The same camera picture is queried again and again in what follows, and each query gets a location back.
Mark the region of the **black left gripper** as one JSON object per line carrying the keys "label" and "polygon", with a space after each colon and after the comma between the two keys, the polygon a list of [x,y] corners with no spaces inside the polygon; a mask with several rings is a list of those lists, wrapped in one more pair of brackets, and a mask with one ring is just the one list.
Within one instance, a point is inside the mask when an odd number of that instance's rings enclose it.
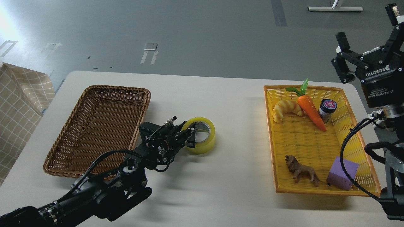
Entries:
{"label": "black left gripper", "polygon": [[139,130],[142,144],[149,152],[147,159],[153,164],[169,164],[181,148],[195,148],[196,135],[192,134],[195,127],[195,122],[182,122],[180,125],[143,122]]}

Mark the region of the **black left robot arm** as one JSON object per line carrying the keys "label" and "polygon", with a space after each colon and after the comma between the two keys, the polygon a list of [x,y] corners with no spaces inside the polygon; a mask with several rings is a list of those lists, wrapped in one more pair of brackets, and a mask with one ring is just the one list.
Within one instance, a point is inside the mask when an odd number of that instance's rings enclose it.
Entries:
{"label": "black left robot arm", "polygon": [[142,142],[133,150],[113,150],[101,154],[63,197],[40,208],[27,206],[1,216],[2,227],[75,227],[96,216],[115,221],[145,199],[145,169],[163,172],[178,151],[196,147],[198,123],[190,120],[174,125],[176,117],[163,125],[140,125]]}

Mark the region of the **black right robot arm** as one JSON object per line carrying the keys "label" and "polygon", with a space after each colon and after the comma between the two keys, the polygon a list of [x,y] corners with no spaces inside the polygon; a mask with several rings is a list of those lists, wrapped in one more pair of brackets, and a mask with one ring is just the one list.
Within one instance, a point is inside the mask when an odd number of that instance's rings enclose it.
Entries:
{"label": "black right robot arm", "polygon": [[390,37],[382,46],[359,54],[350,49],[344,32],[337,33],[338,48],[332,65],[344,84],[358,78],[370,108],[382,109],[374,118],[365,118],[348,133],[340,150],[342,158],[348,141],[362,128],[376,119],[384,119],[385,128],[395,132],[394,143],[379,141],[365,146],[365,153],[385,166],[387,186],[377,197],[360,186],[352,177],[348,179],[364,193],[378,201],[387,218],[403,221],[403,15],[396,4],[387,4],[386,12],[393,26]]}

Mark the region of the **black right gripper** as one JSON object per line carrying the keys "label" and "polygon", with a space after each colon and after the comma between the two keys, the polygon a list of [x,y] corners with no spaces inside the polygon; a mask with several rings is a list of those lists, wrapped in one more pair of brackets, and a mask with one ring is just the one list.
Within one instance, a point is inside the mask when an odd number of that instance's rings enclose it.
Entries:
{"label": "black right gripper", "polygon": [[[355,75],[361,81],[370,108],[403,103],[403,15],[397,4],[385,5],[392,32],[381,47],[358,54],[350,50],[345,32],[335,34],[338,42],[336,57],[331,63],[343,84],[352,82]],[[351,71],[346,62],[357,66]]]}

